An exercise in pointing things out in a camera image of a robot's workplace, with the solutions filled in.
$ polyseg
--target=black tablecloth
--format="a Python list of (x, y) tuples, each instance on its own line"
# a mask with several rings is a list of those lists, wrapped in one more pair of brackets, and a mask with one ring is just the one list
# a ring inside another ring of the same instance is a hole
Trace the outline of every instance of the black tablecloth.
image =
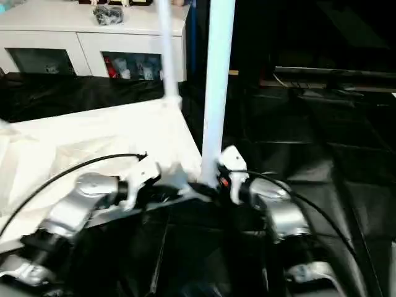
[[(201, 148), (204, 84), (185, 82), (180, 91), (184, 117)], [(0, 94), (0, 118), (15, 122), (156, 99), (163, 88), (161, 82), (8, 74)], [(249, 169), (273, 171), (336, 221), (363, 263), (362, 277), (329, 224), (301, 204), (350, 296), (390, 296), (395, 114), (391, 94), (267, 89), (242, 97), (233, 81), (228, 88), (223, 146), (236, 145)], [(155, 287), (159, 296), (229, 296), (247, 286), (261, 290), (258, 249), (265, 248), (259, 227), (238, 228), (238, 240), (230, 239), (216, 212), (193, 202), (89, 231), (84, 239), (89, 252), (76, 251), (78, 259), (86, 259), (76, 270), (82, 273), (82, 291), (94, 296), (106, 287), (106, 296), (142, 296)], [(228, 254), (224, 247), (230, 245)], [(92, 272), (95, 261), (102, 271)], [(241, 270), (229, 267), (232, 262)]]

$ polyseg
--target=shelf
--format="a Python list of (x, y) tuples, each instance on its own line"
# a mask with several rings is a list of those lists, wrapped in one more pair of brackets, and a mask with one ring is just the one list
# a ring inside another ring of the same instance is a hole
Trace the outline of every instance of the shelf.
[[(172, 34), (182, 36), (189, 5), (171, 10)], [(109, 26), (99, 25), (92, 11), (93, 6), (76, 1), (28, 0), (0, 15), (0, 30), (160, 34), (155, 4), (123, 7), (124, 22)]]

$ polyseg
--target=wire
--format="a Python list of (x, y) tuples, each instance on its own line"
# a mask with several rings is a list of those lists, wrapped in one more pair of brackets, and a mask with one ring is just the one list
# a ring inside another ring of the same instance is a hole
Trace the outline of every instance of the wire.
[(53, 178), (50, 178), (47, 180), (44, 184), (42, 184), (40, 187), (38, 187), (34, 192), (32, 192), (11, 214), (11, 216), (8, 218), (7, 222), (4, 224), (4, 226), (1, 228), (0, 231), (0, 239), (3, 236), (4, 232), (7, 230), (7, 227), (12, 223), (13, 219), (18, 215), (18, 213), (34, 198), (36, 197), (42, 190), (44, 190), (46, 187), (48, 187), (50, 184), (53, 182), (57, 181), (59, 178), (62, 178), (63, 176), (78, 170), (82, 167), (88, 166), (92, 163), (96, 163), (99, 161), (107, 160), (107, 159), (113, 159), (113, 158), (122, 158), (122, 157), (136, 157), (139, 160), (143, 159), (145, 155), (139, 155), (136, 153), (119, 153), (116, 155), (107, 155), (99, 158), (95, 158), (86, 162), (83, 162), (81, 164), (75, 165), (73, 167), (70, 167), (69, 169), (57, 174)]
[(304, 203), (308, 204), (310, 207), (312, 207), (313, 209), (315, 209), (317, 212), (319, 212), (323, 218), (327, 221), (327, 223), (330, 224), (330, 226), (334, 229), (334, 231), (336, 232), (336, 234), (338, 235), (338, 237), (341, 239), (341, 241), (343, 242), (343, 244), (345, 245), (345, 247), (347, 248), (348, 252), (351, 254), (351, 256), (354, 258), (354, 260), (356, 261), (356, 264), (358, 265), (358, 267), (360, 268), (360, 270), (362, 271), (362, 267), (360, 264), (360, 261), (358, 259), (358, 255), (356, 254), (355, 250), (351, 247), (351, 245), (349, 244), (347, 238), (345, 237), (345, 235), (341, 232), (341, 230), (339, 229), (339, 227), (334, 223), (334, 221), (329, 217), (329, 215), (327, 213), (325, 213), (319, 206), (317, 206), (315, 203), (311, 202), (310, 200), (308, 200), (307, 198), (305, 198), (304, 196), (293, 192), (292, 190), (288, 189), (284, 184), (282, 184), (280, 181), (277, 181), (276, 179), (270, 178), (269, 176), (266, 176), (262, 173), (258, 173), (255, 171), (250, 171), (250, 170), (232, 170), (232, 172), (243, 172), (243, 173), (248, 173), (251, 175), (255, 175), (258, 176), (266, 181), (269, 181), (270, 183), (276, 184), (278, 187), (280, 187), (281, 189), (283, 189), (285, 192), (287, 192), (290, 197), (295, 197), (301, 201), (303, 201)]
[(287, 84), (285, 84), (284, 82), (282, 82), (279, 77), (277, 77), (277, 75), (275, 73), (272, 74), (273, 77), (278, 81), (279, 84), (283, 85), (284, 87), (288, 88), (289, 86)]

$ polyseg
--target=glass cabinet door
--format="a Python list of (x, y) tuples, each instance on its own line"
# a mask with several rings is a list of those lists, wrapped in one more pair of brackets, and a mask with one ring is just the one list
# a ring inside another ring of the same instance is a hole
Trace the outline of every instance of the glass cabinet door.
[(161, 56), (159, 54), (101, 52), (107, 73), (111, 78), (133, 80), (160, 80)]
[(0, 67), (5, 73), (91, 75), (73, 32), (0, 31)]
[(6, 48), (19, 72), (75, 75), (64, 49)]
[[(114, 33), (78, 33), (93, 76), (125, 79), (161, 79), (161, 36)], [(187, 79), (184, 36), (171, 37), (176, 80)]]

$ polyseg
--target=white pole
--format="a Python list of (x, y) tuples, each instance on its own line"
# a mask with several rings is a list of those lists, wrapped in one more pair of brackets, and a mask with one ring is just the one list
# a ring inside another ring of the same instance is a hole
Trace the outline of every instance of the white pole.
[(174, 100), (181, 107), (178, 85), (174, 74), (174, 59), (171, 41), (171, 8), (169, 0), (156, 0), (160, 18), (161, 45), (162, 45), (162, 72), (166, 100)]
[(211, 0), (201, 181), (217, 185), (230, 68), (235, 0)]

